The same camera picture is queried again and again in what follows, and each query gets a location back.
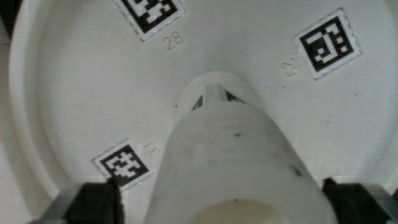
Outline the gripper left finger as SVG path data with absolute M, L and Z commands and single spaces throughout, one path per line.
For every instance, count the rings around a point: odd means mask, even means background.
M 77 193 L 64 191 L 34 224 L 125 224 L 118 180 L 86 183 Z

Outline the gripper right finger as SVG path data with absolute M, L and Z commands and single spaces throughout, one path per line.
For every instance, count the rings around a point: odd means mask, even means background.
M 398 224 L 398 196 L 379 184 L 324 180 L 322 187 L 338 224 Z

